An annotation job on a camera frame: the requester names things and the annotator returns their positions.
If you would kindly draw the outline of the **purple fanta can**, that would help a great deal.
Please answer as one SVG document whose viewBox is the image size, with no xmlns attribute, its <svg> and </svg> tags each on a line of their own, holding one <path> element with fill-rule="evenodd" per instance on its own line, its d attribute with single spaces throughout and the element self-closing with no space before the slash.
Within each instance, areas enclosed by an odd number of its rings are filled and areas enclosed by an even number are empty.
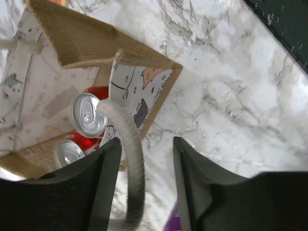
<svg viewBox="0 0 308 231">
<path fill-rule="evenodd" d="M 181 221 L 179 214 L 179 204 L 178 201 L 175 202 L 168 220 L 165 223 L 163 231 L 181 231 Z"/>
</svg>

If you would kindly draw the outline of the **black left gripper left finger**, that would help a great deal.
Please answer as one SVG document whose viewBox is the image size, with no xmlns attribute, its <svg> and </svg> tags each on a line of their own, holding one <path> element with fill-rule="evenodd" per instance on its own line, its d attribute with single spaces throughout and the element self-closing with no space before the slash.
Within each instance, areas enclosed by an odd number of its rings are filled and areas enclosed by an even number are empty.
<svg viewBox="0 0 308 231">
<path fill-rule="evenodd" d="M 107 230 L 121 152 L 120 140 L 114 138 L 38 179 L 2 179 L 1 230 Z"/>
</svg>

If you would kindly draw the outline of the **red cola can front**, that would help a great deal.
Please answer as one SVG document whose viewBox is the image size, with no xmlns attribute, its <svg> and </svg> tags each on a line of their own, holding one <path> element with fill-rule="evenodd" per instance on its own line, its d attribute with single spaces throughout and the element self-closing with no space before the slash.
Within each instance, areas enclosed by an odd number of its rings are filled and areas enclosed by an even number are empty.
<svg viewBox="0 0 308 231">
<path fill-rule="evenodd" d="M 57 142 L 53 156 L 58 168 L 65 167 L 96 151 L 104 133 L 96 138 L 87 138 L 77 131 L 70 132 L 63 140 Z"/>
</svg>

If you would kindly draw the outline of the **red cola can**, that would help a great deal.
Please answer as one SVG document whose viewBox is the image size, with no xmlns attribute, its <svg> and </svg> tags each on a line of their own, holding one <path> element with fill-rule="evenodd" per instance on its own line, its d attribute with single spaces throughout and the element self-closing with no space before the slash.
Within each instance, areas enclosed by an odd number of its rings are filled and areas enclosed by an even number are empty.
<svg viewBox="0 0 308 231">
<path fill-rule="evenodd" d="M 87 138 L 77 131 L 70 132 L 63 140 L 57 142 L 53 156 L 58 168 L 65 167 L 96 151 L 104 133 L 96 138 Z"/>
<path fill-rule="evenodd" d="M 89 87 L 72 100 L 70 120 L 79 134 L 87 138 L 103 135 L 107 117 L 97 112 L 97 104 L 108 96 L 108 87 Z"/>
</svg>

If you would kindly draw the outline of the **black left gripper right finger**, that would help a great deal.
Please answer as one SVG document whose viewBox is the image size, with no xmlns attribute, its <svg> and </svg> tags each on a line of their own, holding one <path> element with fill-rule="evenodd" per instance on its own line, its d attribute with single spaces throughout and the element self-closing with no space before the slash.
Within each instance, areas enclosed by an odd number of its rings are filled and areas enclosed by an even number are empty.
<svg viewBox="0 0 308 231">
<path fill-rule="evenodd" d="M 305 231 L 305 171 L 237 175 L 173 139 L 177 201 L 184 231 Z"/>
</svg>

